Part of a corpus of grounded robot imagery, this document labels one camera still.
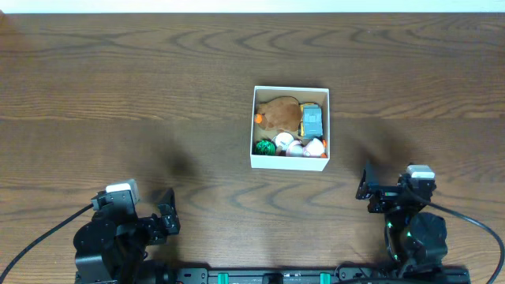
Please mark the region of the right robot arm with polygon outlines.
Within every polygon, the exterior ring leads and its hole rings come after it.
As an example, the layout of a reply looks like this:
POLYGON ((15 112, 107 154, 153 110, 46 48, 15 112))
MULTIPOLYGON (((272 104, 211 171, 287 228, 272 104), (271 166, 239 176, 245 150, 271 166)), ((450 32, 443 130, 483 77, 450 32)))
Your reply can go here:
POLYGON ((427 165, 410 164, 395 185, 381 185, 366 163, 356 198, 368 201, 368 211, 384 215, 384 237, 398 278, 420 277, 441 268, 447 255, 445 220, 424 212, 436 189, 435 173, 427 165))

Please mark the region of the pink duck toy with hat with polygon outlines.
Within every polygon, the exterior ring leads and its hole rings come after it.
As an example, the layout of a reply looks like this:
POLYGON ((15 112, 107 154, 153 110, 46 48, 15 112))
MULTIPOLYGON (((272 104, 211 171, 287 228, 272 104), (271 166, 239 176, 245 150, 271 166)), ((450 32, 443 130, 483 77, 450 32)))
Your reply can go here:
POLYGON ((286 150, 286 156, 289 157, 306 157, 306 158, 327 158, 327 142, 314 138, 306 145, 303 145, 300 140, 293 141, 286 150))

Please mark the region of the yellow grey toy truck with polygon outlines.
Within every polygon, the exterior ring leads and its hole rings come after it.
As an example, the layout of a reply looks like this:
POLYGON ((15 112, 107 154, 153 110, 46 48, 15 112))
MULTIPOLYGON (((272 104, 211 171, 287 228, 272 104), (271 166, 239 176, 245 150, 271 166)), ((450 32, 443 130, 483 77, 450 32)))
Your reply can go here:
POLYGON ((323 111, 316 103, 304 103, 301 108, 301 123, 298 130, 298 136, 305 140, 322 137, 323 130, 323 111))

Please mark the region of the green plastic wheel toy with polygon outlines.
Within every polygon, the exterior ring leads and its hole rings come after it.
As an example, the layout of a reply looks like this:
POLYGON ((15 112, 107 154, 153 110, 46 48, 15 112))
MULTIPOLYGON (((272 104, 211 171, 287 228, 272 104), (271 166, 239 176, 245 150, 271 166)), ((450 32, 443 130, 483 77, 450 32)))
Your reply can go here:
POLYGON ((268 155, 273 156, 276 152, 276 146, 270 140, 257 141, 254 146, 255 155, 268 155))

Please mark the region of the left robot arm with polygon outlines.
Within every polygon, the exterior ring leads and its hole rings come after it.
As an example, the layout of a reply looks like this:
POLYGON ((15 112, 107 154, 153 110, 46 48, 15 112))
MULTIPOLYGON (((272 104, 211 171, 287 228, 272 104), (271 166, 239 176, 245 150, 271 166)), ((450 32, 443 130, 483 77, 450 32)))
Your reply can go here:
POLYGON ((102 191, 92 198, 95 214, 73 239, 77 283, 173 284, 166 264, 147 260, 146 248, 163 245, 181 229, 173 189, 158 204, 160 214, 140 218, 130 190, 102 191))

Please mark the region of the brown plush toy orange top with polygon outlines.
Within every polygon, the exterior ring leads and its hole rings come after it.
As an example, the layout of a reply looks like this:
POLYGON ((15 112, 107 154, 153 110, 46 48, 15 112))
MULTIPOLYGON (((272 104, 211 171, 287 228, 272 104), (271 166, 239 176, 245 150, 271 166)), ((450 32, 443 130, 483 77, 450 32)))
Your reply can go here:
POLYGON ((267 103, 261 103, 253 121, 266 131, 295 132, 302 119, 299 102, 292 96, 282 96, 267 103))

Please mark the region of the white drum toy wooden handle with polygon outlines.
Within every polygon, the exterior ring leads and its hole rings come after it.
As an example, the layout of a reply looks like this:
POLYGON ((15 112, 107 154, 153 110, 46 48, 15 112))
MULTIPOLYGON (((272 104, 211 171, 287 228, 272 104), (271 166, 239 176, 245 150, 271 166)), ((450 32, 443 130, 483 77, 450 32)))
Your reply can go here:
POLYGON ((271 141, 275 145, 275 154, 281 155, 294 142, 294 137, 290 133, 282 132, 274 136, 271 141))

